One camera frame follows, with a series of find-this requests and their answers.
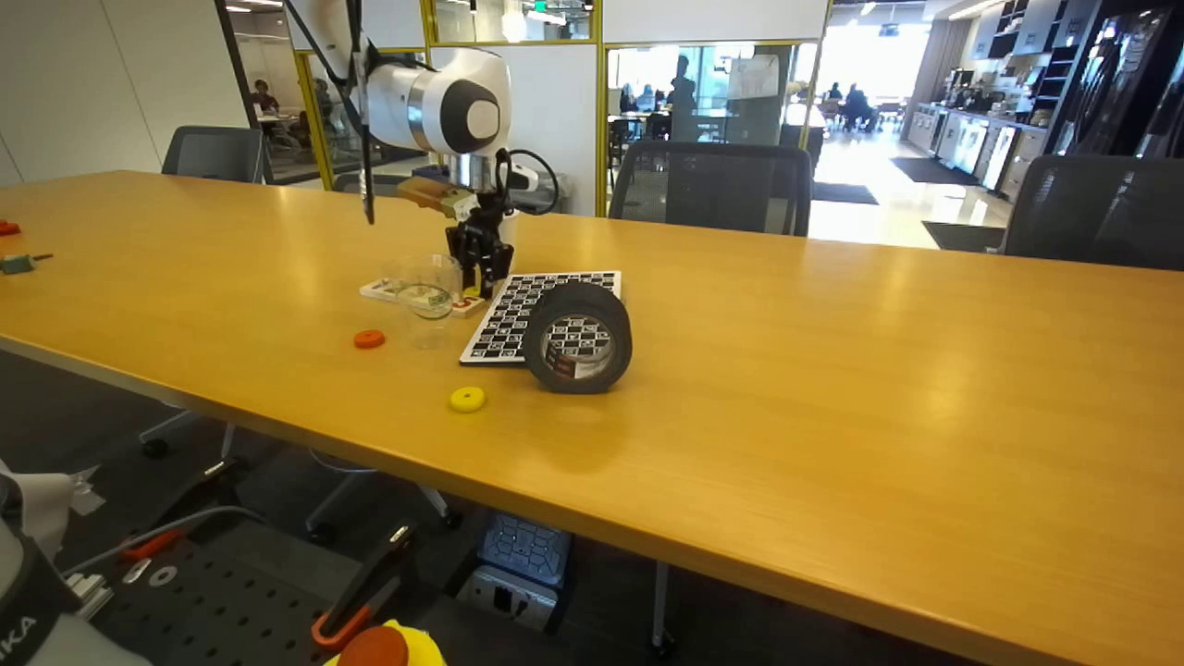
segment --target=black and white object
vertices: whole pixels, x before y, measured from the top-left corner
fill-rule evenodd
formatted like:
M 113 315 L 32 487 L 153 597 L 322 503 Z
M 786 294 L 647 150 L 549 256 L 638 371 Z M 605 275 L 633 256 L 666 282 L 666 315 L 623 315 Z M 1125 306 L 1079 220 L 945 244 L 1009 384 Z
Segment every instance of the black and white object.
M 506 67 L 487 50 L 454 50 L 441 69 L 377 67 L 361 117 L 382 143 L 435 156 L 492 156 L 509 129 Z
M 527 367 L 522 335 L 528 325 L 534 304 L 555 285 L 601 285 L 623 294 L 623 270 L 573 270 L 573 275 L 509 275 L 492 294 L 477 334 L 464 346 L 464 367 Z
M 633 359 L 630 310 L 603 285 L 555 285 L 528 310 L 522 350 L 550 392 L 605 392 Z

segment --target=small red object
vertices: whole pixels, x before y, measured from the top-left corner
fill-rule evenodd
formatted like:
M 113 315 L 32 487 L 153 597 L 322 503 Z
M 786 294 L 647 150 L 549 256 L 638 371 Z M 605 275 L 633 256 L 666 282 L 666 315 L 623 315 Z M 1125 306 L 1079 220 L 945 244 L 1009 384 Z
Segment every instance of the small red object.
M 179 542 L 180 542 L 180 532 L 157 532 L 153 541 L 128 546 L 123 558 L 145 562 L 145 558 L 157 558 L 161 552 L 173 552 Z
M 386 334 L 382 329 L 361 329 L 355 334 L 355 346 L 382 346 L 386 345 Z

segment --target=black wheel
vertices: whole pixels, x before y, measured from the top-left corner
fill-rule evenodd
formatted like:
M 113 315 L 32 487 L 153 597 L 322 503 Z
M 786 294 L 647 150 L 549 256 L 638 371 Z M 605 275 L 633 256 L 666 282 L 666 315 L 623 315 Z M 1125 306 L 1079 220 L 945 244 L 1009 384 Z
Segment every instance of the black wheel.
M 661 636 L 657 643 L 650 643 L 650 659 L 656 663 L 670 663 L 678 651 L 678 640 L 673 636 Z
M 522 355 L 550 392 L 605 392 L 633 359 L 630 310 L 601 285 L 555 285 L 528 310 Z
M 326 525 L 326 523 L 314 523 L 314 525 L 305 525 L 305 537 L 312 541 L 312 542 L 332 542 L 335 541 L 335 530 L 332 525 Z
M 450 530 L 460 530 L 464 513 L 460 511 L 443 511 L 443 513 L 433 513 L 433 523 L 435 523 L 441 532 L 450 532 Z
M 171 454 L 171 441 L 160 441 L 160 437 L 157 437 L 157 441 L 145 441 L 145 442 L 139 442 L 139 454 L 145 454 L 145 457 L 161 457 L 161 454 Z

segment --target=ceiling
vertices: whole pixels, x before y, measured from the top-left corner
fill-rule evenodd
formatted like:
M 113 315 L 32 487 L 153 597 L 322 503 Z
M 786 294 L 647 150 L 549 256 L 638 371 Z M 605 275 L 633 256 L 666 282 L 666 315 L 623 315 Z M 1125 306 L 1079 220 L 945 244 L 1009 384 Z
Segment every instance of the ceiling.
M 894 16 L 894 23 L 934 23 L 934 19 L 947 19 L 957 6 L 968 6 L 978 0 L 832 0 L 832 23 L 851 23 L 851 19 L 867 19 L 867 23 L 889 23 Z

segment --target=red disc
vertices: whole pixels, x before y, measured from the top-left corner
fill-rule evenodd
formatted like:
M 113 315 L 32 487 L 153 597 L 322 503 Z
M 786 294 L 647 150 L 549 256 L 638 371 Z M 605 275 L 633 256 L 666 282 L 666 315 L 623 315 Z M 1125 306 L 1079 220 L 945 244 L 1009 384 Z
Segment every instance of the red disc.
M 386 334 L 382 329 L 361 329 L 355 334 L 355 346 L 382 346 L 386 345 Z

